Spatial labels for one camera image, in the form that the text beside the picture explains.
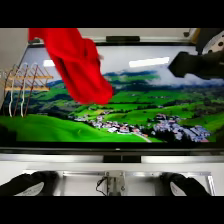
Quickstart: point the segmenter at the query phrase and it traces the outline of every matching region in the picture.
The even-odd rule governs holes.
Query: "landscape image on screen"
[[[167,70],[104,73],[115,89],[107,105],[80,105],[62,80],[49,82],[49,92],[32,93],[26,118],[18,109],[16,117],[0,116],[0,125],[15,131],[17,141],[216,142],[224,134],[223,81],[175,78]]]

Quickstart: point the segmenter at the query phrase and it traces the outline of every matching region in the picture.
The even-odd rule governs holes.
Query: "red fabric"
[[[77,28],[29,28],[29,40],[39,37],[54,61],[71,97],[82,104],[107,104],[112,86],[100,72],[97,48]]]

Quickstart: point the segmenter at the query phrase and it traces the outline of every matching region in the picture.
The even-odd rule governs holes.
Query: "road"
[[[137,134],[137,133],[133,133],[134,135],[137,135],[138,137],[141,137],[141,138],[143,138],[145,141],[147,141],[147,142],[152,142],[152,141],[150,141],[148,138],[146,138],[146,137],[144,137],[144,136],[142,136],[142,135],[139,135],[139,134]]]

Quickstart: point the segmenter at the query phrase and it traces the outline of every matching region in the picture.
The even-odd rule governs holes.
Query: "television screen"
[[[102,74],[115,91],[107,105],[75,102],[55,67],[46,67],[54,76],[48,80],[50,91],[32,93],[25,118],[19,107],[15,117],[8,116],[9,92],[0,128],[16,133],[17,142],[206,144],[223,136],[224,81],[192,74],[176,78],[167,69],[180,51],[194,54],[194,47],[98,46],[98,51],[104,56]],[[23,58],[40,67],[45,60],[50,60],[45,48],[28,48]]]

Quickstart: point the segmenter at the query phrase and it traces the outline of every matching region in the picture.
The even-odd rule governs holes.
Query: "screen frame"
[[[96,46],[195,46],[189,42],[98,42]],[[28,44],[19,63],[22,63],[29,48],[44,48],[42,43]],[[58,154],[58,155],[161,155],[190,152],[223,152],[222,143],[125,143],[125,142],[8,142],[0,146],[2,153]]]

